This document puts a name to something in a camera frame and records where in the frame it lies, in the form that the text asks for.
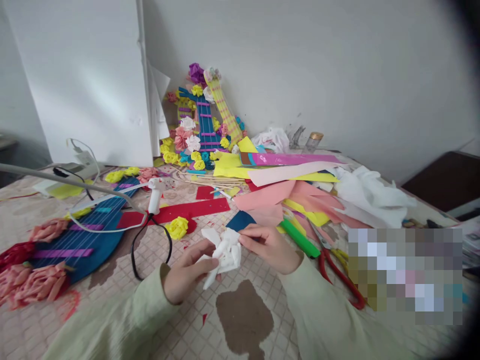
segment red scissors handle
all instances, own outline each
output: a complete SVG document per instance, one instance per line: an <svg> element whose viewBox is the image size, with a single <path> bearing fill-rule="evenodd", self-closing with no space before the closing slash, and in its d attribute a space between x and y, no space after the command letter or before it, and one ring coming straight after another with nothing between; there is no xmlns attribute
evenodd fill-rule
<svg viewBox="0 0 480 360"><path fill-rule="evenodd" d="M365 307L365 299L363 295L357 289L357 287L352 282L352 280L350 280L349 277L345 276L345 274L341 272L339 268L335 265L335 263L332 261L332 257L330 256L330 250L326 248L323 248L321 250L320 257L318 258L320 274L323 276L325 280L327 280L330 284L332 284L332 282L329 279L329 276L327 275L327 272L325 271L325 258L328 264L330 265L331 269L333 270L333 272L340 278L342 283L344 283L348 287L348 289L351 291L351 293L356 297L357 301L350 300L350 303L358 310L362 310Z"/></svg>

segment table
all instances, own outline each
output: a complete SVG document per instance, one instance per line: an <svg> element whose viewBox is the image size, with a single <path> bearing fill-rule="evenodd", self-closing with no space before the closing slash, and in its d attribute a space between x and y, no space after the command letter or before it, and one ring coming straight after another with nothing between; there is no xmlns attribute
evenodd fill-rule
<svg viewBox="0 0 480 360"><path fill-rule="evenodd" d="M341 154L335 154L353 168L360 166L356 161ZM160 167L166 173L173 171L169 165ZM5 199L31 193L31 186L40 181L37 178L25 177L0 189L0 198ZM101 180L100 186L110 184ZM169 205L194 202L197 186L189 183L177 183L175 189L164 193L161 203ZM96 198L99 193L93 192ZM146 205L149 194L140 190L134 200L139 205ZM28 240L28 231L44 221L62 217L67 209L77 201L68 198L60 201L54 198L42 198L35 195L5 202L0 202L0 226L2 237L0 251L15 243ZM171 264L182 255L184 247L201 239L200 229L213 227L221 231L230 219L238 212L235 203L228 201L231 210L195 219L197 230L174 243ZM442 226L452 226L455 220L437 211L423 202L410 209L408 218L421 223L427 219ZM323 229L329 234L336 234L339 248L348 253L347 233L338 225L327 224ZM55 302L41 302L23 309L8 311L4 305L0 309L1 337L0 359L39 359L56 337L62 324L76 311L81 311L92 303L96 303L116 294L131 291L138 281L135 279L130 262L130 244L137 229L128 230L111 258L96 272L72 286L68 292ZM290 239L285 238L295 247ZM138 247L135 258L140 275L146 277L167 258L168 243L159 233L157 226L148 226L144 236L137 240ZM318 268L317 261L312 260ZM341 281L328 268L327 273L334 286L349 295ZM241 267L225 274L221 283L215 282L211 288L202 291L199 285L188 300L180 307L179 312L155 335L151 350L151 359L247 359L248 355L237 355L230 351L225 341L225 334L216 311L216 299L219 294L234 291L243 280L252 282L255 291L263 299L270 310L274 327L260 347L266 359L299 359L297 331L292 314L287 307L287 298L276 273L261 258L246 249L242 250ZM372 316L371 308L364 311ZM394 336L419 356L426 356L442 348L451 341L455 333L453 326L391 326Z"/></svg>

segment scissors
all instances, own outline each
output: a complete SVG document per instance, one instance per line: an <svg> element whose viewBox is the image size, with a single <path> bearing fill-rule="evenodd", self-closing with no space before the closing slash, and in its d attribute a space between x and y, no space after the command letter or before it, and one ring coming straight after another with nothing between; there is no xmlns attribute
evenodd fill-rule
<svg viewBox="0 0 480 360"><path fill-rule="evenodd" d="M348 255L339 249L332 249L332 246L325 240L325 238L322 235L320 235L319 231L317 230L317 227L310 221L310 219L308 221L310 222L310 225L313 228L313 231L315 232L315 235L317 236L320 242L320 245L322 247L320 257L318 258L320 274L323 276L325 280L327 280L330 284L332 284L332 282L329 279L329 276L327 275L327 272L325 271L325 259L326 259L326 261L330 265L333 272L340 278L342 283L344 283L348 287L348 289L351 291L351 293L356 297L356 301L350 300L350 303L358 310L362 310L365 307L364 296L360 293L360 291L357 289L357 287L352 282L352 280L350 280L348 276L345 276L344 273L341 272L339 268L335 265L335 263L332 261L332 257L330 256L330 252L335 252L335 256L337 258L339 257L343 258L340 261L340 263L344 267L346 266L346 258L348 258Z"/></svg>

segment jar lid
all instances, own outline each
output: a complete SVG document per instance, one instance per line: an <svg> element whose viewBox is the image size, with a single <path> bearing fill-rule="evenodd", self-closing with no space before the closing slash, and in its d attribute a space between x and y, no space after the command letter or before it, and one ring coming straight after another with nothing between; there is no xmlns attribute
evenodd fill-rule
<svg viewBox="0 0 480 360"><path fill-rule="evenodd" d="M321 132L313 131L310 133L310 139L322 140L323 137L324 135Z"/></svg>

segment purple paper flower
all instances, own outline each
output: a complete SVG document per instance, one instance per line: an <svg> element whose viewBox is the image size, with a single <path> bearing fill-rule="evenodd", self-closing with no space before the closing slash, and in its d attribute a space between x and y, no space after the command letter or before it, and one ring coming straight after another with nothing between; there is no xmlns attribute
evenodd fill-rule
<svg viewBox="0 0 480 360"><path fill-rule="evenodd" d="M200 84L203 88L207 86L204 77L204 70L200 67L198 62L190 64L190 71L188 72L190 79L194 84Z"/></svg>

